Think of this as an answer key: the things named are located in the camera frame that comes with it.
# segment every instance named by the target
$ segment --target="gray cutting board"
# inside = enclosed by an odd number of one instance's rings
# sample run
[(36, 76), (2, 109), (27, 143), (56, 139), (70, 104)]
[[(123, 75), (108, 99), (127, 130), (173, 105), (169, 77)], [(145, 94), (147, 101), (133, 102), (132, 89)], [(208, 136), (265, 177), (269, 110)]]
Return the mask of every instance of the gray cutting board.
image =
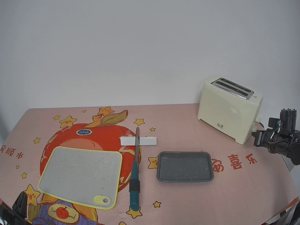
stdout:
[(119, 152), (57, 147), (38, 188), (71, 203), (111, 209), (117, 200), (121, 165)]

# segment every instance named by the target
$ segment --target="pink tablecloth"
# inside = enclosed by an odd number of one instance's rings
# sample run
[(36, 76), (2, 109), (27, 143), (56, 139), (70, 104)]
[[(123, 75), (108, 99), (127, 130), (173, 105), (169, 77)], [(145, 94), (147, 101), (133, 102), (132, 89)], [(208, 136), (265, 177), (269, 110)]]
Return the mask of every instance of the pink tablecloth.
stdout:
[[(259, 225), (297, 201), (280, 155), (254, 147), (252, 137), (244, 145), (235, 143), (199, 121), (197, 110), (198, 104), (28, 110), (0, 150), (0, 198), (12, 206), (25, 190), (30, 221), (57, 225)], [(157, 145), (141, 148), (141, 209), (132, 212), (128, 179), (134, 148), (121, 147), (119, 137), (134, 135), (137, 126), (141, 136), (157, 137)], [(76, 134), (84, 127), (92, 134)], [(96, 210), (39, 192), (40, 174), (53, 148), (59, 145), (122, 153), (119, 193), (113, 209)], [(214, 179), (207, 183), (159, 182), (156, 161), (161, 151), (208, 152), (214, 163)], [(60, 205), (73, 216), (65, 218), (53, 212)]]

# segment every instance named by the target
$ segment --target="white foam block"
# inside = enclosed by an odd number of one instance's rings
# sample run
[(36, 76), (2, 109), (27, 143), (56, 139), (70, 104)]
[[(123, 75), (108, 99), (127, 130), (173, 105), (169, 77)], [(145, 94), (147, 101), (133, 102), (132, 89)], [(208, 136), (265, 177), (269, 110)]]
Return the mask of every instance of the white foam block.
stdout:
[[(122, 136), (121, 146), (135, 146), (135, 137)], [(140, 137), (140, 145), (156, 145), (156, 137)]]

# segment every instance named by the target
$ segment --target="toaster slot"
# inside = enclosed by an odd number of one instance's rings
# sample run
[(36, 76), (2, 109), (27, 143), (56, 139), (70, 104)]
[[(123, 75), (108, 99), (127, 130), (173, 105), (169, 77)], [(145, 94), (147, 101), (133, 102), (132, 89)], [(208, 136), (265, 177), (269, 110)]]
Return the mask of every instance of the toaster slot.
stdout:
[(241, 86), (225, 78), (220, 78), (217, 81), (212, 82), (212, 85), (222, 88), (246, 100), (249, 100), (250, 97), (254, 94), (251, 89)]

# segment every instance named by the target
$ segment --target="cream toaster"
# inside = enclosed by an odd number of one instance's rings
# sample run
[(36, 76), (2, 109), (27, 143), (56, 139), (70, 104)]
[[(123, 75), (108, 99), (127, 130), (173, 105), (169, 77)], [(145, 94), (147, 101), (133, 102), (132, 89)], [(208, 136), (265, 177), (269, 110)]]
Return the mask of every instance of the cream toaster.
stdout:
[(197, 118), (244, 144), (261, 121), (262, 102), (260, 93), (214, 77), (204, 83)]

